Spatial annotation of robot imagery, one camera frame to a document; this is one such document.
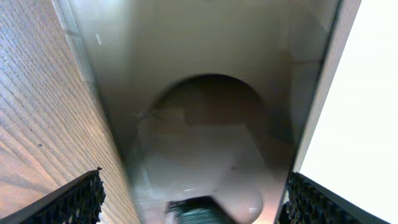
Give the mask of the Samsung Galaxy smartphone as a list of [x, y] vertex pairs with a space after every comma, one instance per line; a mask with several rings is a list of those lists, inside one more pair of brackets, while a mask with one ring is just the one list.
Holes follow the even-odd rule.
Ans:
[[142, 223], [210, 197], [275, 223], [359, 1], [54, 1]]

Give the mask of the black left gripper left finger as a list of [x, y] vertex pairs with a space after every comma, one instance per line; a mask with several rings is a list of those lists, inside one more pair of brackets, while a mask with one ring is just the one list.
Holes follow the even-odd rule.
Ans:
[[98, 167], [1, 219], [3, 224], [96, 224], [106, 194]]

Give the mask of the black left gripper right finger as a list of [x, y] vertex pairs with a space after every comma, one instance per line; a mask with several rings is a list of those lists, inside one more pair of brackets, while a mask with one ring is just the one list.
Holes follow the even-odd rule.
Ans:
[[289, 175], [285, 189], [288, 201], [278, 224], [388, 224], [298, 172]]

